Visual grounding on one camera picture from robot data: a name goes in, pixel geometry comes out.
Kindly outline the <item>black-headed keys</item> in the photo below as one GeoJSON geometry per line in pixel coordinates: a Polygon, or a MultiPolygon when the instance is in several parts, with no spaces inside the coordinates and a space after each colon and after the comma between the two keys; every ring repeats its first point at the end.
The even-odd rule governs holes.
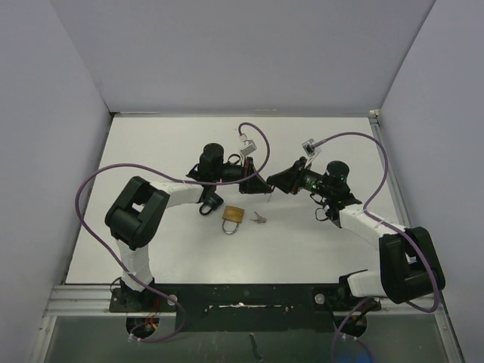
{"type": "Polygon", "coordinates": [[[271,187],[271,192],[270,192],[270,193],[269,193],[269,195],[268,195],[267,203],[269,203],[269,202],[270,202],[271,197],[272,197],[272,195],[273,195],[273,192],[274,192],[274,191],[275,191],[275,186],[272,186],[272,187],[271,187]]]}

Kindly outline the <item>black padlock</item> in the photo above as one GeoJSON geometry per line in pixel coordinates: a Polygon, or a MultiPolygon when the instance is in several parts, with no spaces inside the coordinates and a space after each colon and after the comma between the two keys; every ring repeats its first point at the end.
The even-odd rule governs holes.
{"type": "Polygon", "coordinates": [[[202,216],[209,216],[210,214],[215,212],[223,203],[224,200],[222,197],[220,197],[217,193],[211,193],[202,202],[199,208],[199,214],[201,214],[202,216]]]}

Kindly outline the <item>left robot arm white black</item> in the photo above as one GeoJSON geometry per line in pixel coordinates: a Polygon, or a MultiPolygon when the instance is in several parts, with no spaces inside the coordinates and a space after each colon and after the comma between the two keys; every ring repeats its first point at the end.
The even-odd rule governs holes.
{"type": "Polygon", "coordinates": [[[208,216],[224,200],[216,193],[215,182],[237,182],[241,194],[270,194],[271,187],[256,171],[252,157],[231,163],[224,161],[224,148],[217,143],[203,148],[199,162],[187,174],[194,184],[161,183],[157,186],[135,176],[129,180],[108,210],[105,225],[116,240],[120,258],[128,269],[121,287],[128,291],[127,302],[138,311],[151,307],[154,284],[150,271],[148,244],[157,233],[166,209],[194,203],[199,214],[208,216]]]}

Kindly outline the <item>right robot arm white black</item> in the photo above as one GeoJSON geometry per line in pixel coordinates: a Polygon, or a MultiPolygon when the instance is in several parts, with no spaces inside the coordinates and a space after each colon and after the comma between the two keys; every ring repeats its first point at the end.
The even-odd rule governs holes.
{"type": "Polygon", "coordinates": [[[319,174],[302,157],[267,179],[285,194],[308,191],[324,210],[326,220],[356,234],[377,251],[378,268],[345,276],[337,302],[345,309],[354,309],[364,297],[386,297],[400,304],[443,290],[445,276],[428,230],[393,224],[365,211],[347,184],[348,175],[349,167],[341,161],[328,163],[319,174]]]}

